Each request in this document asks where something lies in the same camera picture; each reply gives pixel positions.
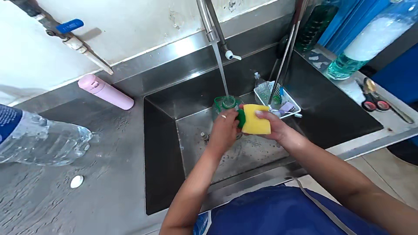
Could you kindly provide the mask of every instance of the floor tile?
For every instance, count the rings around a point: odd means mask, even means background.
[[[400,200],[401,202],[404,202],[402,198],[382,179],[382,177],[367,163],[363,157],[356,157],[347,162],[360,170],[374,184],[383,189],[383,191],[387,192],[390,196]]]
[[[398,159],[386,148],[363,157],[406,204],[418,209],[417,166]]]

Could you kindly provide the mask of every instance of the blue label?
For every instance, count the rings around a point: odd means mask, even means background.
[[[22,119],[22,110],[0,105],[0,143],[9,137]]]

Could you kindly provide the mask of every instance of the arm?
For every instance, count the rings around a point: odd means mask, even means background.
[[[282,145],[347,209],[390,234],[406,235],[418,231],[417,210],[384,192],[355,167],[316,146],[274,114],[257,112],[259,118],[270,121],[272,134],[264,137]]]
[[[178,190],[161,226],[160,234],[192,234],[203,200],[222,155],[237,135],[238,112],[231,109],[218,116],[208,146]]]

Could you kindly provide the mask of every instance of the grey strap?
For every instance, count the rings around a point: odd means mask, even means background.
[[[306,192],[306,190],[302,187],[302,184],[298,179],[295,179],[295,180],[298,183],[299,188],[302,190],[302,192],[311,201],[313,201],[315,203],[315,205],[317,205],[330,218],[330,220],[332,220],[332,222],[334,222],[334,224],[336,224],[339,228],[341,228],[348,235],[357,235],[349,227],[347,227],[347,225],[345,225],[341,220],[339,220],[339,218],[336,215],[334,215],[334,213],[332,213],[328,208],[326,208],[324,205],[322,205],[320,202],[318,202],[318,200],[316,200],[315,198],[311,197],[308,194],[308,192]]]

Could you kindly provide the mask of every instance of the hand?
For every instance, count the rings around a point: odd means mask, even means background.
[[[238,112],[234,109],[223,111],[216,118],[212,132],[210,134],[209,143],[206,148],[207,151],[221,158],[222,155],[235,143],[238,120],[235,118]]]
[[[290,129],[286,123],[284,123],[278,116],[268,111],[256,111],[255,115],[261,119],[267,119],[270,121],[271,134],[259,135],[269,140],[275,140],[278,143],[285,137],[286,133]]]

